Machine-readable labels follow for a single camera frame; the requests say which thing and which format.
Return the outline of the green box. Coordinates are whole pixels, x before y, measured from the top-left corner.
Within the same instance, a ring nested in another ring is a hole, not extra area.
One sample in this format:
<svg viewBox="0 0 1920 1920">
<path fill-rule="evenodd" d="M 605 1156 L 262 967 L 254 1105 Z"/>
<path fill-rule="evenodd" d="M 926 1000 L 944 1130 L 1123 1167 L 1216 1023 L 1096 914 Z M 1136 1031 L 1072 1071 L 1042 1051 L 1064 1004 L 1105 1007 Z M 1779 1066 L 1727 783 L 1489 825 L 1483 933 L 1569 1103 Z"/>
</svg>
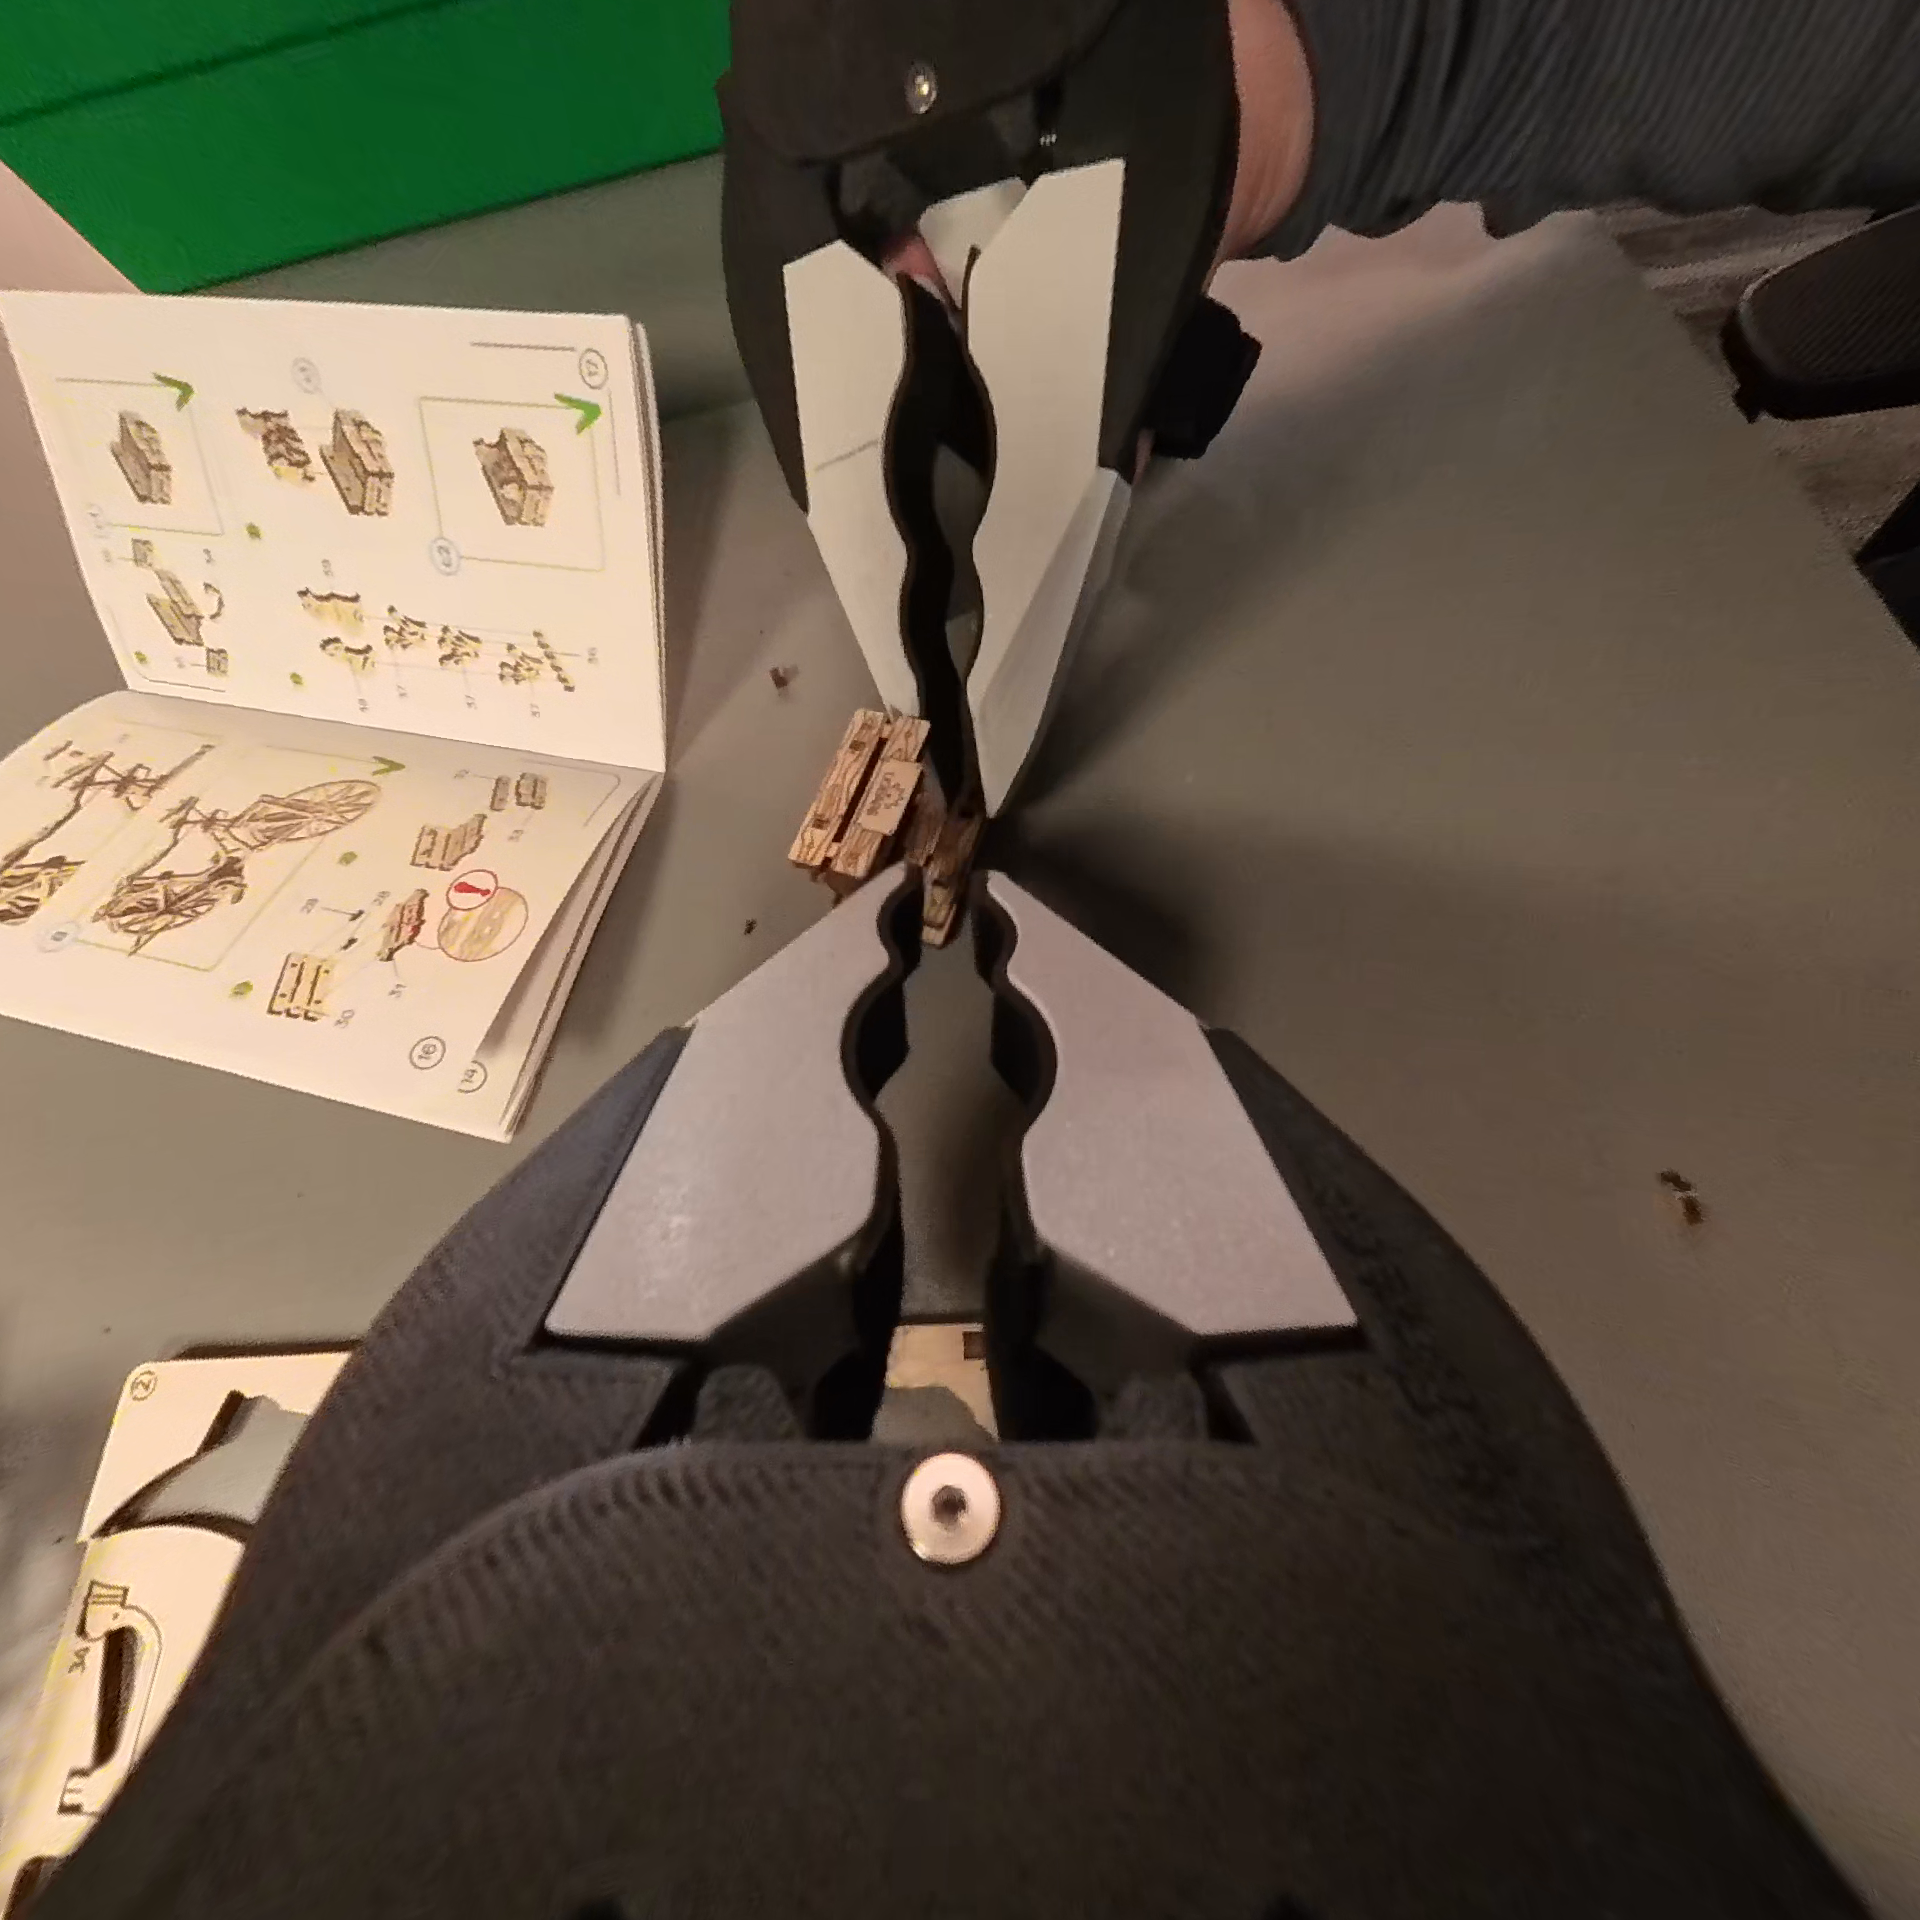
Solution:
<svg viewBox="0 0 1920 1920">
<path fill-rule="evenodd" d="M 192 292 L 709 156 L 725 3 L 6 3 L 6 167 Z"/>
</svg>

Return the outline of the person's right sleeved forearm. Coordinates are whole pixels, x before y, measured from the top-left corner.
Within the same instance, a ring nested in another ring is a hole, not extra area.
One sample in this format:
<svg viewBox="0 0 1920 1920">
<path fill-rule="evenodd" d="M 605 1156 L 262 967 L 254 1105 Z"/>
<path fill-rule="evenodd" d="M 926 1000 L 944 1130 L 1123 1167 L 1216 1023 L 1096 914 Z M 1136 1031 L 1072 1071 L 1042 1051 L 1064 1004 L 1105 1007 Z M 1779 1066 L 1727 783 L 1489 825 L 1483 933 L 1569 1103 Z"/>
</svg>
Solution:
<svg viewBox="0 0 1920 1920">
<path fill-rule="evenodd" d="M 1918 189 L 1915 3 L 1289 7 L 1312 151 L 1255 243 L 1385 239 L 1440 207 L 1494 236 L 1567 212 L 1895 211 Z"/>
</svg>

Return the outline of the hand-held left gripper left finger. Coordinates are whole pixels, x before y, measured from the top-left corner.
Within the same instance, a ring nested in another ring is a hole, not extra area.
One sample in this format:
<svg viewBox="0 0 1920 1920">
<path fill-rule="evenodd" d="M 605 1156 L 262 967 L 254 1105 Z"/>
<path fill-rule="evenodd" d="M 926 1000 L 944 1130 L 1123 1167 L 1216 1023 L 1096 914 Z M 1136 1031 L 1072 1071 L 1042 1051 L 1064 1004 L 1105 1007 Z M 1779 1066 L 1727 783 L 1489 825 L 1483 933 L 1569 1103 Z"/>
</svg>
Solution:
<svg viewBox="0 0 1920 1920">
<path fill-rule="evenodd" d="M 898 1153 L 922 881 L 894 864 L 688 1027 L 544 1332 L 875 1403 L 904 1298 Z"/>
</svg>

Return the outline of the open instruction booklet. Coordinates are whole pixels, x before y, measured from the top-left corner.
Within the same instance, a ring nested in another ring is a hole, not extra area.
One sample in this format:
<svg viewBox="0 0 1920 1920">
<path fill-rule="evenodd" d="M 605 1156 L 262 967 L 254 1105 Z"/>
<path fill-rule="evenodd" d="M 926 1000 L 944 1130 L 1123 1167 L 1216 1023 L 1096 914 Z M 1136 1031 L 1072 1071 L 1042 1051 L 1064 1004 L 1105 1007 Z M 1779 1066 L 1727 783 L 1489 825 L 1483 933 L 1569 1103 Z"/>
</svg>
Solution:
<svg viewBox="0 0 1920 1920">
<path fill-rule="evenodd" d="M 510 1141 L 666 776 L 623 315 L 6 292 L 122 688 L 6 756 L 6 1017 Z"/>
</svg>

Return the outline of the laser-cut wooden part sheet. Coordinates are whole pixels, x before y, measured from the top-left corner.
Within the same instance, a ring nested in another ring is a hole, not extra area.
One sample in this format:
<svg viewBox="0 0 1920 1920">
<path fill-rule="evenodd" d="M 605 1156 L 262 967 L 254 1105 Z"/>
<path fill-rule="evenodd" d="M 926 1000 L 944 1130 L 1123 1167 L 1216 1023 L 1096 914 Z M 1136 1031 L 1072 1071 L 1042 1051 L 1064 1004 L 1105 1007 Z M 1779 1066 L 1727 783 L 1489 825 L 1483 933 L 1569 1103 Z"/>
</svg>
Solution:
<svg viewBox="0 0 1920 1920">
<path fill-rule="evenodd" d="M 322 1346 L 147 1360 L 123 1380 L 6 1811 L 6 1915 L 32 1908 L 170 1720 L 349 1359 Z"/>
</svg>

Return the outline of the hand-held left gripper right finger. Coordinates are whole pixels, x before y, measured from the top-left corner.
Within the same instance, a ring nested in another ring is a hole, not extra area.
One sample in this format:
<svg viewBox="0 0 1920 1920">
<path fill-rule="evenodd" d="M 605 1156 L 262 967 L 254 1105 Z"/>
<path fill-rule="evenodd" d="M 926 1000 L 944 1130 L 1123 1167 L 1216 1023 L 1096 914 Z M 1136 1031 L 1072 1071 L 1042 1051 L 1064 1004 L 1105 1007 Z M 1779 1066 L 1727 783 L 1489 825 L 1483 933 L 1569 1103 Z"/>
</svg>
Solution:
<svg viewBox="0 0 1920 1920">
<path fill-rule="evenodd" d="M 974 884 L 1017 1106 L 986 1338 L 1000 1403 L 1349 1341 L 1359 1313 L 1216 1034 L 1008 875 Z"/>
</svg>

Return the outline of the small wooden model part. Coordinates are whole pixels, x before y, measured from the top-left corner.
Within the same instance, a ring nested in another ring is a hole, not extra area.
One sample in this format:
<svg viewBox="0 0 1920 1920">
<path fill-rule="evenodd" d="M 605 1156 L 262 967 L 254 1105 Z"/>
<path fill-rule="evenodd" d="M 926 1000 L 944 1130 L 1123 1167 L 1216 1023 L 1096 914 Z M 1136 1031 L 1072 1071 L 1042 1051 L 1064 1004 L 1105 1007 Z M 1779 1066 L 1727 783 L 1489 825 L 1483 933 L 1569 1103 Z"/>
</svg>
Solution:
<svg viewBox="0 0 1920 1920">
<path fill-rule="evenodd" d="M 989 818 L 974 808 L 949 808 L 937 784 L 926 784 L 906 816 L 902 857 L 922 882 L 922 941 L 949 944 L 968 912 L 968 888 Z"/>
</svg>

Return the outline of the wooden model block assembly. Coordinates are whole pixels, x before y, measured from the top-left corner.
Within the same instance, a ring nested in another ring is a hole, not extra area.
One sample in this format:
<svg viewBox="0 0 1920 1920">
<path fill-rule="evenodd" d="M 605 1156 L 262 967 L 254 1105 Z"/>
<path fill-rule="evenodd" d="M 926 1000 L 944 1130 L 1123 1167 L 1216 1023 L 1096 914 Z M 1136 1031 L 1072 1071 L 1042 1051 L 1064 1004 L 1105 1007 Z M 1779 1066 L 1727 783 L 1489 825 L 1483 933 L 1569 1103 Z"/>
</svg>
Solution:
<svg viewBox="0 0 1920 1920">
<path fill-rule="evenodd" d="M 925 868 L 944 827 L 928 723 L 857 708 L 808 804 L 790 863 L 847 901 L 886 868 Z"/>
</svg>

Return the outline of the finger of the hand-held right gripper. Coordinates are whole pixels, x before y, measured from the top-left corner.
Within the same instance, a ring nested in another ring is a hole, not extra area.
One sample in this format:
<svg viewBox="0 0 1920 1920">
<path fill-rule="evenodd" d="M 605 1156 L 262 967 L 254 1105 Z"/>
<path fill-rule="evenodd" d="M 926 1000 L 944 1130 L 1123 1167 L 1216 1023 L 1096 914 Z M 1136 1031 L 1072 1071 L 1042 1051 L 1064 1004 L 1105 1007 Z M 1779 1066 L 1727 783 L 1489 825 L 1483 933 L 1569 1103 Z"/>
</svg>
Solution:
<svg viewBox="0 0 1920 1920">
<path fill-rule="evenodd" d="M 1125 161 L 1048 173 L 974 250 L 963 338 L 992 426 L 973 541 L 981 596 L 968 712 L 981 808 L 1001 816 L 1133 501 L 1102 451 Z"/>
<path fill-rule="evenodd" d="M 834 240 L 785 267 L 808 525 L 881 700 L 963 783 L 937 461 L 963 379 L 944 301 Z"/>
</svg>

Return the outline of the person's right hand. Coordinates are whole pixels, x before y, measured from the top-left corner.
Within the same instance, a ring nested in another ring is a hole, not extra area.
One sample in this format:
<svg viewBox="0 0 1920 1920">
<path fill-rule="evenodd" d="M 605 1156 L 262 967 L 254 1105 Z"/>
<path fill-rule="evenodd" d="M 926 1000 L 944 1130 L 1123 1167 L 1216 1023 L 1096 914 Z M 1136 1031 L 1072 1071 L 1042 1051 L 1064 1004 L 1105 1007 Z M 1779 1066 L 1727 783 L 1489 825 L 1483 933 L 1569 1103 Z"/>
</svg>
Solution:
<svg viewBox="0 0 1920 1920">
<path fill-rule="evenodd" d="M 1231 3 L 1237 163 L 1216 264 L 1250 259 L 1287 220 L 1312 163 L 1315 96 L 1306 37 L 1286 3 Z"/>
</svg>

